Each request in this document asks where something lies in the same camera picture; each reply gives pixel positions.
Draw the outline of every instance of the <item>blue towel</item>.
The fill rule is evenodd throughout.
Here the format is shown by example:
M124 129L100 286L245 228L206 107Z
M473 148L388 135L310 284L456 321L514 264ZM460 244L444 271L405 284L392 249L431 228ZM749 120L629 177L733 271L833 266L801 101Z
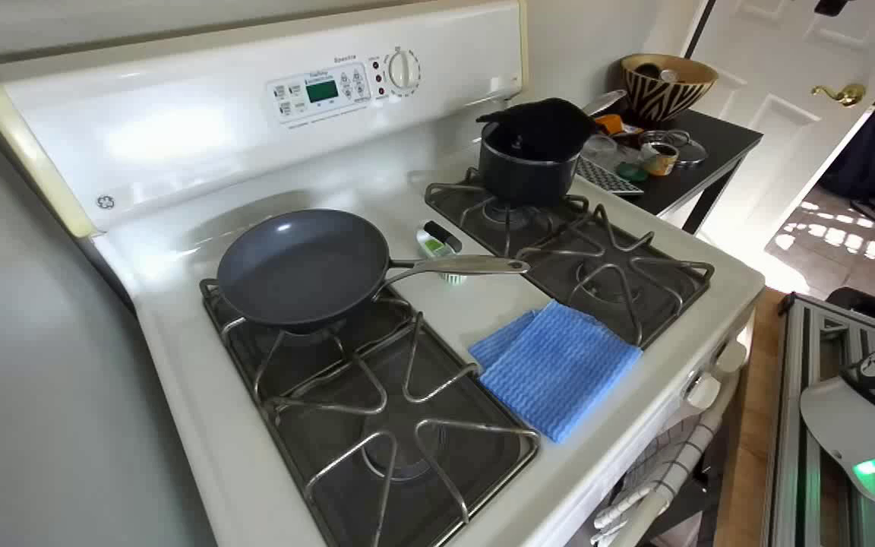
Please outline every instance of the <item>blue towel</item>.
M548 304L472 345L479 383L552 443L599 407L612 387L641 358L602 321Z

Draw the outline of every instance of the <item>white wall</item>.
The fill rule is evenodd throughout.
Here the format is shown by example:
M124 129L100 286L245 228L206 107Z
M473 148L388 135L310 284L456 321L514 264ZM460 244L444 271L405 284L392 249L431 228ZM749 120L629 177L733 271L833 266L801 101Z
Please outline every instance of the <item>white wall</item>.
M528 0L526 96L591 103L623 55L683 52L699 8L703 0Z
M0 544L213 544L136 321L4 156Z

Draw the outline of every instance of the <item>stove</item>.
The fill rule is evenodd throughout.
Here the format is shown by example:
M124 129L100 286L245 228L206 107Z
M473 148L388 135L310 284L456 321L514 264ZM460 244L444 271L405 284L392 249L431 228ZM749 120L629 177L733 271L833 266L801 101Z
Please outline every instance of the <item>stove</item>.
M581 195L514 208L469 170L461 181L429 184L427 202L491 252L528 262L528 280L552 300L595 316L635 345L652 345L711 286L709 262L670 259L655 234L623 234L602 204L591 208Z
M461 202L473 120L523 81L516 0L0 65L0 135L124 286L220 544L566 544L749 321L760 275L581 179L528 217ZM220 262L292 211L357 213L392 259L440 223L532 277L410 277L331 330L242 321L216 299ZM645 345L561 446L503 411L469 354L551 300Z
M444 544L537 449L392 289L323 330L200 294L330 544Z

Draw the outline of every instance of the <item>stovetop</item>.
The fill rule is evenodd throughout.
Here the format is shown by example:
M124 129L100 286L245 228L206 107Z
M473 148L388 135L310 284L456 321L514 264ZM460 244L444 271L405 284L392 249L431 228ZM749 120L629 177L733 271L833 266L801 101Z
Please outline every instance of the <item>stovetop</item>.
M537 453L392 289L304 334L200 292L330 544L444 544Z
M339 162L339 167L359 167L357 159L359 152L331 162ZM287 179L259 179L240 184L242 191L203 195L100 239L100 249L118 259L112 264L123 264L123 280L133 280L131 294L136 316L220 544L325 542L325 522L313 520L313 508L299 490L299 470L275 443L270 424L259 418L262 414L245 390L242 371L233 364L231 351L220 344L203 309L200 280L216 275L231 239L275 213L323 208L371 220L387 234L396 259L414 259L414 234L429 220L453 231L464 256L483 252L483 244L440 220L423 199L427 181L460 179L464 172L461 165L440 165L440 170L429 172L414 172L414 167L399 165L396 170L402 172L373 179L381 165L392 167L392 162L373 162L359 172L348 172L348 179L365 177L376 184L357 188L348 181L310 188L307 177L292 177L292 181L299 179L304 188L287 191L279 184L283 195L275 195L275 184ZM655 231L655 247L672 259L714 264L711 289L645 351L641 369L629 371L620 390L612 392L566 446L542 443L536 459L514 473L449 544L561 544L655 437L661 414L672 414L675 392L683 392L694 364L709 361L731 330L744 321L763 286L763 280L735 259L652 220L615 195L583 181L575 181L572 195L591 199L591 211L602 204L623 234ZM551 300L516 275L473 277L464 284L414 277L399 286L399 294L406 299L464 361L472 344ZM264 355L264 351L269 344L259 344L245 351L245 355ZM292 375L287 383L300 383L310 369Z
M652 345L711 286L711 264L670 259L655 234L615 228L602 204L569 195L548 208L514 208L476 177L469 170L461 181L429 184L429 208L493 256L526 259L542 292L595 316L629 344Z

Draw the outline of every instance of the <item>frying pan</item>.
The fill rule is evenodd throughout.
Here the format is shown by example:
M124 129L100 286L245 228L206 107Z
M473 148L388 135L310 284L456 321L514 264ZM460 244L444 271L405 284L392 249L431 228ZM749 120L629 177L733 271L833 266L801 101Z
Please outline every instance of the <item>frying pan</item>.
M460 256L417 262L387 280L387 238L342 211L296 211L240 234L220 264L220 294L245 319L279 328L313 328L371 300L383 284L414 275L526 275L516 259Z

